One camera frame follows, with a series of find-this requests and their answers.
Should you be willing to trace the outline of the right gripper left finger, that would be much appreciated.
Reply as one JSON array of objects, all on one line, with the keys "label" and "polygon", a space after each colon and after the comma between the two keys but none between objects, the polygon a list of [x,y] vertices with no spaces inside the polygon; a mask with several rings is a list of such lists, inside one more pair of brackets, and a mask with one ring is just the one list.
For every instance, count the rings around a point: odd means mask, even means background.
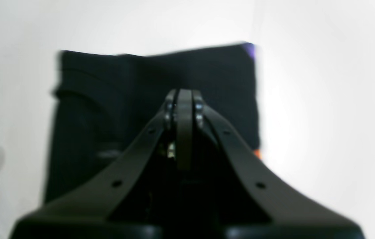
[{"label": "right gripper left finger", "polygon": [[160,239],[159,226],[110,221],[141,178],[166,130],[174,126],[182,90],[173,89],[162,109],[109,166],[76,189],[19,219],[12,239]]}]

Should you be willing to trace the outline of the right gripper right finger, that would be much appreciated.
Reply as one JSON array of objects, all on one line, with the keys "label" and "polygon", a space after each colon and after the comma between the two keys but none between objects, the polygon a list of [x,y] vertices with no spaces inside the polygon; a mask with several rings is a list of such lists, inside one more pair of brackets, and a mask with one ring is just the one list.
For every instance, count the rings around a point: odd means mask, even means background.
[{"label": "right gripper right finger", "polygon": [[227,226],[223,231],[226,239],[364,238],[356,223],[314,202],[271,172],[235,128],[207,106],[199,91],[185,93],[192,124],[200,130],[208,124],[242,189],[269,218],[266,223]]}]

